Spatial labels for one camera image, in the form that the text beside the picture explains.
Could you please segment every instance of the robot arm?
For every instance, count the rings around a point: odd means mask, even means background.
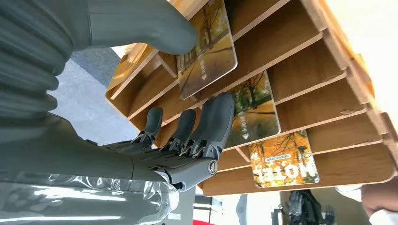
[[[29,193],[30,198],[24,199],[29,203],[42,196],[39,193],[43,188],[50,192],[62,189],[35,186],[35,176],[44,182],[41,185],[77,184],[77,188],[82,188],[81,185],[86,187],[89,183],[82,178],[98,178],[94,180],[112,180],[108,190],[114,190],[114,182],[139,181],[134,188],[146,187],[152,182],[160,185],[161,192],[173,192],[171,188],[185,191],[216,173],[232,123],[234,105],[229,94],[205,103],[200,123],[192,135],[195,115],[193,111],[185,111],[166,146],[154,150],[151,146],[161,124],[159,108],[150,111],[147,126],[136,139],[102,147],[81,139],[66,119],[48,112],[57,107],[57,101],[46,91],[57,89],[56,76],[63,71],[74,50],[144,42],[170,54],[190,51],[196,40],[195,30],[168,2],[2,0],[0,24],[0,186],[5,187],[0,188],[0,195],[7,196],[4,190],[15,191],[17,195],[17,190],[24,190],[20,186],[28,185],[29,190],[21,196]],[[21,174],[31,176],[20,182]],[[38,174],[52,175],[43,181],[43,176]],[[66,183],[58,180],[66,177]],[[70,188],[67,191],[77,193]],[[155,195],[151,192],[150,200],[170,208],[168,197],[159,200],[161,192]],[[67,214],[102,215],[114,210],[130,224],[162,219],[169,212],[150,204],[146,192],[127,189],[123,195],[126,201],[108,201],[107,207],[101,210],[98,202],[93,202],[95,199],[64,197],[58,200],[68,209]],[[3,200],[7,198],[0,197],[2,224],[32,220],[33,217],[20,217],[20,213],[25,216],[26,212],[15,208],[13,201],[4,203]],[[129,214],[134,207],[131,203],[137,207]],[[39,212],[40,215],[46,213],[58,215],[60,212],[49,206]]]

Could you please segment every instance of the card with autumn trees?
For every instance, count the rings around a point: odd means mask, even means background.
[[[305,130],[250,144],[249,153],[259,188],[319,182]]]
[[[237,66],[223,0],[209,0],[190,20],[198,33],[194,48],[177,56],[181,99],[187,99]]]
[[[253,143],[280,133],[281,127],[267,72],[232,88],[235,114],[226,148]]]

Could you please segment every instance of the wooden shelf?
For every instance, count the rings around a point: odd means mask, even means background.
[[[276,104],[281,104],[347,76],[323,40],[267,69]]]
[[[383,144],[314,156],[320,181],[317,184],[257,188],[250,167],[219,172],[202,186],[206,196],[247,194],[263,191],[283,191],[324,188],[339,185],[380,183],[392,178],[395,168],[388,148]]]
[[[383,142],[365,113],[311,127],[307,129],[307,134],[314,155]],[[249,154],[247,145],[242,146],[241,149]],[[222,152],[218,171],[250,166],[251,162],[239,157],[236,149],[226,149]]]
[[[232,39],[234,41],[238,40],[289,1],[290,0],[225,1]]]
[[[298,32],[297,27],[300,27],[299,34],[293,35]],[[300,2],[291,1],[235,42],[237,68],[195,95],[197,101],[181,100],[179,90],[172,90],[167,98],[159,99],[150,107],[163,107],[163,125],[166,125],[184,109],[199,107],[209,97],[228,91],[321,38],[322,34],[317,32]]]
[[[191,18],[207,0],[173,0]],[[202,183],[204,194],[225,195],[384,182],[398,162],[398,137],[374,99],[371,80],[339,42],[315,0],[226,0],[238,66],[187,100],[181,100],[176,57],[147,46],[126,76],[106,94],[131,124],[142,130],[152,107],[163,108],[155,146],[164,146],[186,109],[197,113],[210,98],[266,71],[281,133],[307,130],[321,181],[312,185],[256,188],[248,145],[223,150],[219,172]]]

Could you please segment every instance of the robotic hand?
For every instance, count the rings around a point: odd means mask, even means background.
[[[46,93],[74,50],[148,43],[170,54],[195,44],[191,25],[166,0],[0,1],[0,224],[149,224],[217,171],[233,100],[207,101],[190,135],[183,112],[166,146],[151,149],[162,111],[133,141],[81,139]]]

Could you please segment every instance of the gray carpet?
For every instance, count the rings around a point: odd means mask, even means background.
[[[58,100],[52,112],[68,119],[79,136],[99,145],[131,140],[138,131],[105,100],[105,91],[119,63],[110,49],[74,52],[58,76]]]

